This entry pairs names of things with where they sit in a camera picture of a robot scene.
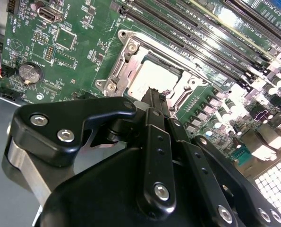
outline silver screw head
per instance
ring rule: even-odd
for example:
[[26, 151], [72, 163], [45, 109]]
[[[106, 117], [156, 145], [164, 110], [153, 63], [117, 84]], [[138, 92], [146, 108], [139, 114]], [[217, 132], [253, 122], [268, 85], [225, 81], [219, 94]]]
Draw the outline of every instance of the silver screw head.
[[274, 218], [277, 222], [281, 223], [281, 218], [280, 218], [280, 216], [277, 214], [277, 212], [274, 211], [274, 210], [271, 210], [271, 213], [272, 213], [273, 218]]
[[264, 211], [262, 210], [261, 208], [258, 209], [259, 210], [259, 213], [261, 215], [261, 217], [268, 223], [271, 222], [271, 218], [269, 217], [269, 215]]
[[157, 197], [162, 201], [167, 201], [170, 198], [169, 190], [160, 183], [155, 185], [154, 191]]
[[30, 121], [35, 126], [45, 126], [46, 124], [48, 124], [48, 119], [45, 116], [40, 115], [40, 114], [33, 115], [30, 118]]
[[67, 129], [59, 130], [59, 132], [57, 133], [57, 137], [60, 141], [65, 143], [71, 143], [75, 138], [73, 132]]
[[109, 85], [107, 86], [107, 89], [108, 89], [109, 91], [114, 91], [114, 90], [115, 90], [115, 86], [112, 85], [112, 84], [109, 84]]
[[229, 224], [233, 223], [233, 218], [230, 212], [224, 206], [219, 205], [218, 212], [224, 221], [226, 221]]
[[135, 53], [137, 50], [137, 46], [134, 43], [129, 43], [128, 44], [128, 51], [129, 53]]
[[207, 145], [207, 141], [203, 138], [200, 138], [200, 142], [202, 142], [204, 145]]
[[177, 121], [177, 120], [174, 120], [174, 124], [177, 125], [177, 126], [180, 126], [180, 125], [181, 125], [180, 122]]

